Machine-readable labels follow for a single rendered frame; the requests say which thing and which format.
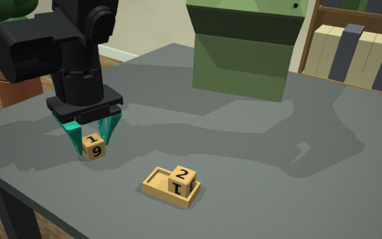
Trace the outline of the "tan wooden tray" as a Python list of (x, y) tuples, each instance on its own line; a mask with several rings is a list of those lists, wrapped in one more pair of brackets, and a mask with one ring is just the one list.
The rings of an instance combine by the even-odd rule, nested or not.
[(193, 191), (188, 198), (184, 198), (168, 191), (168, 177), (171, 173), (169, 170), (157, 167), (142, 183), (143, 192), (188, 210), (200, 192), (201, 183), (196, 181)]

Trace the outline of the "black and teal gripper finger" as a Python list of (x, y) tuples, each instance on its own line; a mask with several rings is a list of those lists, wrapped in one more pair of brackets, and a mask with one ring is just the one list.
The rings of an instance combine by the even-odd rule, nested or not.
[(106, 146), (108, 145), (111, 134), (112, 134), (113, 130), (115, 129), (117, 123), (119, 122), (121, 116), (122, 115), (120, 113), (120, 114), (117, 114), (114, 116), (106, 117), (106, 119), (107, 119), (106, 130), (105, 130), (105, 118), (97, 120), (101, 138), (105, 141)]
[(64, 131), (70, 137), (77, 153), (79, 155), (83, 154), (83, 145), (82, 145), (82, 128), (81, 126), (74, 120), (68, 123), (61, 124), (59, 120), (53, 115), (56, 121), (60, 124), (60, 126), (64, 129)]

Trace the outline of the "tan wooden number cube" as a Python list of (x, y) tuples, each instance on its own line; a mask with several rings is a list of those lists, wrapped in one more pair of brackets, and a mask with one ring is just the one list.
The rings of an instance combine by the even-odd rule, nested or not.
[(196, 172), (178, 165), (168, 177), (168, 191), (188, 198), (195, 183)]
[(106, 155), (105, 142), (97, 133), (82, 137), (82, 145), (83, 155), (88, 161)]

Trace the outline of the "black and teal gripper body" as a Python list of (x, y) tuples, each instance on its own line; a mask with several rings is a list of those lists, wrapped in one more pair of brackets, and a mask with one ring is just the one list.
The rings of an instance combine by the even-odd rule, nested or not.
[(100, 66), (89, 72), (84, 76), (82, 71), (61, 69), (66, 103), (57, 96), (46, 99), (48, 109), (61, 124), (76, 120), (84, 125), (121, 113), (117, 104), (123, 105), (123, 96), (106, 84), (102, 87)]

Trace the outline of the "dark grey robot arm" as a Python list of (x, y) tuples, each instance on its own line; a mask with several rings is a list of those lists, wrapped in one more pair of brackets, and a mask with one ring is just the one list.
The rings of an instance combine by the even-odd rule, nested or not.
[(0, 70), (12, 84), (49, 75), (66, 103), (60, 69), (101, 66), (98, 45), (112, 36), (119, 0), (52, 0), (53, 12), (0, 22)]

